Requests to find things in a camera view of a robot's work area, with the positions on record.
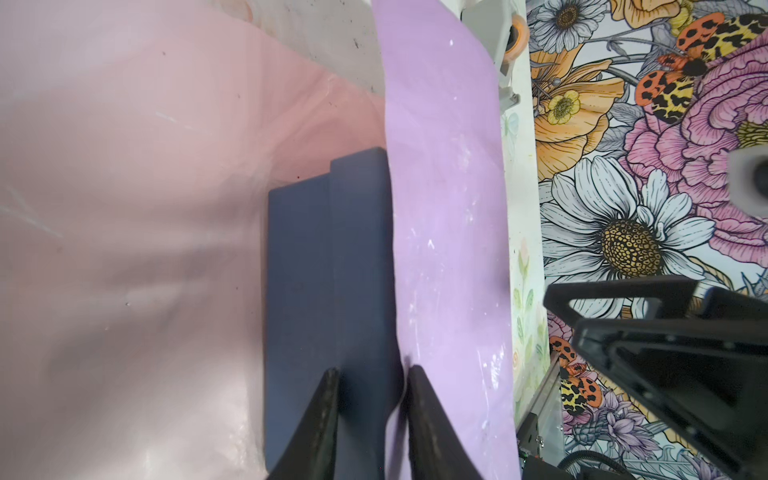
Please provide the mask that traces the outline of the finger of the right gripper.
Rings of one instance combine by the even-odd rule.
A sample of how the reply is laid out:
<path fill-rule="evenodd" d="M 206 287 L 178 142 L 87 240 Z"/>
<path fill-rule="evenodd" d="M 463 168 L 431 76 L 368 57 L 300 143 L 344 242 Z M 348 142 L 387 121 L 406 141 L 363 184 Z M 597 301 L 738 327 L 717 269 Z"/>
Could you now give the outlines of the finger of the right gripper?
<path fill-rule="evenodd" d="M 575 330 L 675 330 L 684 317 L 698 287 L 684 276 L 555 283 L 544 295 L 544 307 Z M 631 320 L 589 317 L 574 308 L 578 300 L 607 300 L 623 304 L 628 299 L 645 300 L 646 316 Z"/>
<path fill-rule="evenodd" d="M 767 471 L 767 323 L 581 319 L 573 345 L 726 474 Z"/>

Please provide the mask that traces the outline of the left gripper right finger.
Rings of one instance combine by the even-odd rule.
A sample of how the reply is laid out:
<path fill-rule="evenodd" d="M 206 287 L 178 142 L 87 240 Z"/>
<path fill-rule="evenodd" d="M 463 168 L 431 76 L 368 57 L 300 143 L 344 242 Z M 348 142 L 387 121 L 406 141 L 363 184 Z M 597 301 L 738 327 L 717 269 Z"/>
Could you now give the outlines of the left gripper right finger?
<path fill-rule="evenodd" d="M 412 479 L 481 479 L 420 365 L 408 370 L 404 406 Z"/>

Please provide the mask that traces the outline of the navy blue gift box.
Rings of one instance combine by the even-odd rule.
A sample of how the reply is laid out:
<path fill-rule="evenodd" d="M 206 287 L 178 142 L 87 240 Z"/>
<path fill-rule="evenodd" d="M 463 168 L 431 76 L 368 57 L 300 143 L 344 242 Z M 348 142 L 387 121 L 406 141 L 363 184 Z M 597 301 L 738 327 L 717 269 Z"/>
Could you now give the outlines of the navy blue gift box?
<path fill-rule="evenodd" d="M 323 374 L 339 380 L 334 477 L 381 479 L 404 387 L 396 334 L 392 189 L 382 148 L 268 196 L 265 459 L 286 450 Z"/>

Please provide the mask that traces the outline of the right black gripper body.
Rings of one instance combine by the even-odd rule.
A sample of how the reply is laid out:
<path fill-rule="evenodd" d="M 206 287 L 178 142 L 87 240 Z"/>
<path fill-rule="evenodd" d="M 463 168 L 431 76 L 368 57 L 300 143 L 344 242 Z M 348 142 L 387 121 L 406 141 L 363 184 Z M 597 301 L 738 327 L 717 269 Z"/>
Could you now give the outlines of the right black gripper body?
<path fill-rule="evenodd" d="M 767 382 L 767 303 L 712 288 L 689 304 L 684 325 L 665 332 L 661 384 Z"/>

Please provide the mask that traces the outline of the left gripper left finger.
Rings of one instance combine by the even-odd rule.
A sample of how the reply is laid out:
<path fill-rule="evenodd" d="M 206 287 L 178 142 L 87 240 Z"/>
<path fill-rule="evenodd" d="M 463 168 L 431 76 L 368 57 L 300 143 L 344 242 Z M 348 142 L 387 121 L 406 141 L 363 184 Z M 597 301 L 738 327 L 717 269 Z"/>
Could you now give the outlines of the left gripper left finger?
<path fill-rule="evenodd" d="M 340 372 L 326 370 L 271 480 L 332 480 L 335 475 Z"/>

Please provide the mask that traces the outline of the pink wrapping paper sheet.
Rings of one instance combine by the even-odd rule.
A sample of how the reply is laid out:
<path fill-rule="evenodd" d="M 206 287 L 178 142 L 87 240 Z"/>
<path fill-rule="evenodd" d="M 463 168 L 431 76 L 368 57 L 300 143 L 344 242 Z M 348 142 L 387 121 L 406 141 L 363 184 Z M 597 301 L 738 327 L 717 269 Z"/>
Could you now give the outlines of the pink wrapping paper sheet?
<path fill-rule="evenodd" d="M 331 69 L 256 15 L 2 3 L 2 477 L 264 478 L 268 193 L 384 147 L 405 356 L 518 478 L 488 53 L 435 1 L 323 12 Z"/>

